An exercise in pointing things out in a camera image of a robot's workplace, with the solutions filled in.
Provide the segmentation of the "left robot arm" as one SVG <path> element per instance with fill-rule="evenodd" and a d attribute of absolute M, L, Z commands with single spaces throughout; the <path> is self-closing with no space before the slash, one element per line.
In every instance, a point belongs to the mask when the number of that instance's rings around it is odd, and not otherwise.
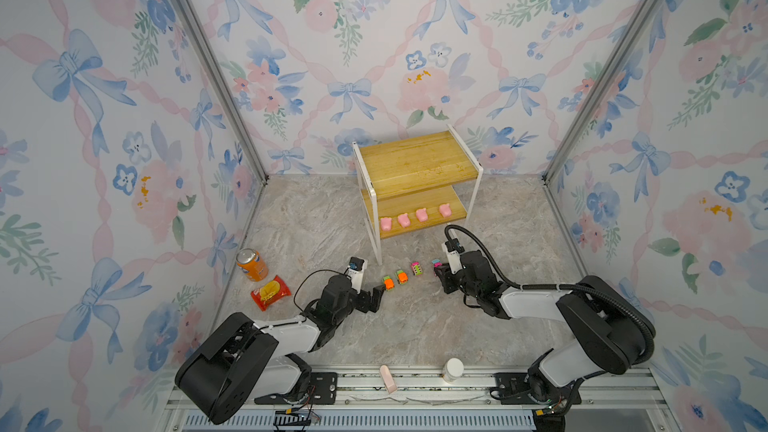
<path fill-rule="evenodd" d="M 304 353 L 319 350 L 355 311 L 376 313 L 386 290 L 361 288 L 360 272 L 333 275 L 296 317 L 258 322 L 227 317 L 178 369 L 174 383 L 215 425 L 248 402 L 308 403 L 316 393 Z"/>

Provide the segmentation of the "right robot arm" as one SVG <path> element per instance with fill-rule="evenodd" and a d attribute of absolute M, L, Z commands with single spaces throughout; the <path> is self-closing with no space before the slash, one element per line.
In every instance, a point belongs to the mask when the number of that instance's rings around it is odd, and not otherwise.
<path fill-rule="evenodd" d="M 500 377 L 491 396 L 507 404 L 535 403 L 565 409 L 580 386 L 603 375 L 622 375 L 648 361 L 655 351 L 653 323 L 605 283 L 589 275 L 575 284 L 528 284 L 518 288 L 500 280 L 481 251 L 449 251 L 433 264 L 447 294 L 459 292 L 486 315 L 513 320 L 562 322 L 573 339 L 540 355 L 527 371 Z"/>

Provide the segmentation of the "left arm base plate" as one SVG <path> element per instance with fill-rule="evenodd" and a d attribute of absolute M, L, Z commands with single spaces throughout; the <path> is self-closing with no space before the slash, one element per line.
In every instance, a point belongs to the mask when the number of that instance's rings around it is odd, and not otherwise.
<path fill-rule="evenodd" d="M 298 407 L 303 405 L 334 405 L 338 392 L 338 374 L 311 372 L 300 378 L 294 388 L 285 394 L 269 394 L 251 400 L 255 405 Z"/>

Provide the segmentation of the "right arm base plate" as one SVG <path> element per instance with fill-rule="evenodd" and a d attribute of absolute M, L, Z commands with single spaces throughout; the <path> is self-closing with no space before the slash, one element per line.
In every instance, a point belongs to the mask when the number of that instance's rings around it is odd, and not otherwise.
<path fill-rule="evenodd" d="M 490 396 L 503 405 L 562 406 L 579 405 L 579 391 L 572 391 L 572 384 L 556 387 L 543 377 L 531 377 L 525 372 L 500 372 L 493 375 L 495 386 Z"/>

